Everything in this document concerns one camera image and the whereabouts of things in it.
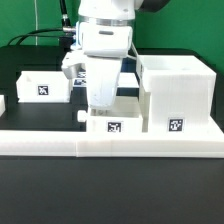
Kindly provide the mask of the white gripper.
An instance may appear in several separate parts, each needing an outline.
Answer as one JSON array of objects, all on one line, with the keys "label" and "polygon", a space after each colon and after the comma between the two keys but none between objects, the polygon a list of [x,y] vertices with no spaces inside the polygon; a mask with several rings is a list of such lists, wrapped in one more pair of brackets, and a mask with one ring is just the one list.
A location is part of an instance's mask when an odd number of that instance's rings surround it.
[{"label": "white gripper", "polygon": [[68,52],[61,69],[67,79],[76,78],[81,66],[86,70],[86,92],[92,115],[107,116],[112,108],[121,72],[132,42],[130,26],[103,26],[87,22],[78,25],[76,46]]}]

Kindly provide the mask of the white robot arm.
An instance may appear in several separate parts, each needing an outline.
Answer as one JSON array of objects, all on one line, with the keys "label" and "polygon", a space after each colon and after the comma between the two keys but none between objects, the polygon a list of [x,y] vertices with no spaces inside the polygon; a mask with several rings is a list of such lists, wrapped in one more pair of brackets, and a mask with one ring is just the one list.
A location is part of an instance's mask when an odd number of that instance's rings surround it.
[{"label": "white robot arm", "polygon": [[76,41],[66,53],[61,69],[68,79],[86,71],[88,106],[112,108],[122,61],[132,45],[137,11],[158,12],[170,0],[80,0]]}]

